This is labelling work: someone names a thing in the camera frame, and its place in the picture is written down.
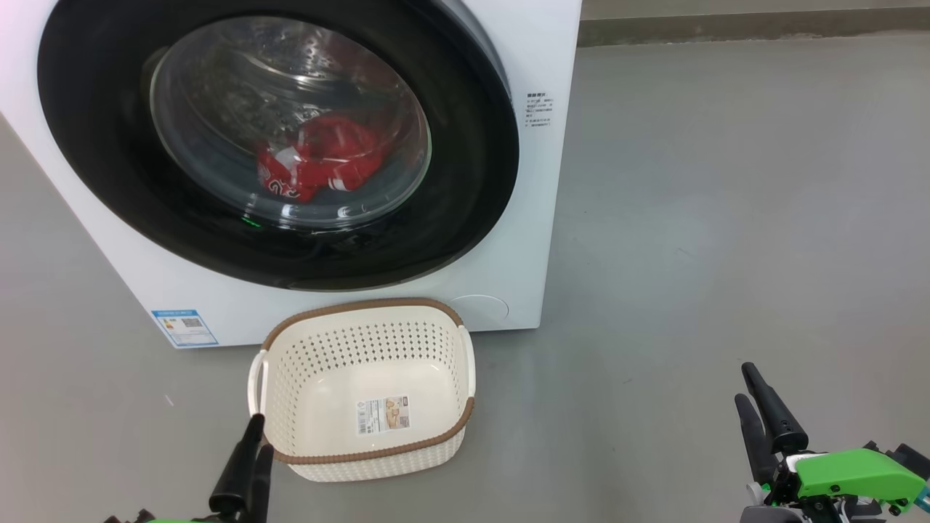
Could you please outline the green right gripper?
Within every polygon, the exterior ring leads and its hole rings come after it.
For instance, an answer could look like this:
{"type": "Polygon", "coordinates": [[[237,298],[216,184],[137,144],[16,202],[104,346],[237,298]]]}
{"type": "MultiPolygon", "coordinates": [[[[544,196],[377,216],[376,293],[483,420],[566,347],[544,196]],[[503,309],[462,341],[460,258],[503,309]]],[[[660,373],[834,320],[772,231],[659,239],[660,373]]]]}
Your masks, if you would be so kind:
{"type": "Polygon", "coordinates": [[[909,447],[807,453],[808,434],[756,365],[744,362],[741,372],[761,415],[747,395],[735,395],[754,480],[743,522],[884,522],[928,512],[926,457],[909,447]]]}

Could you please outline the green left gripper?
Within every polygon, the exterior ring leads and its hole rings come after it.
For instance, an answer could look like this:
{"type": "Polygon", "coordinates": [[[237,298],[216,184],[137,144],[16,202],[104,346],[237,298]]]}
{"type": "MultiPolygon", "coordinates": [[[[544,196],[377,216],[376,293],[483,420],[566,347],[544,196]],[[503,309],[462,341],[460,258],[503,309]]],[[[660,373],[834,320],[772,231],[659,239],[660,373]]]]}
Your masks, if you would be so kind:
{"type": "Polygon", "coordinates": [[[109,516],[104,522],[191,523],[252,522],[268,520],[270,472],[275,463],[275,449],[263,445],[265,417],[253,414],[239,443],[230,454],[224,470],[209,497],[212,514],[194,519],[161,519],[148,510],[140,510],[133,519],[109,516]]]}

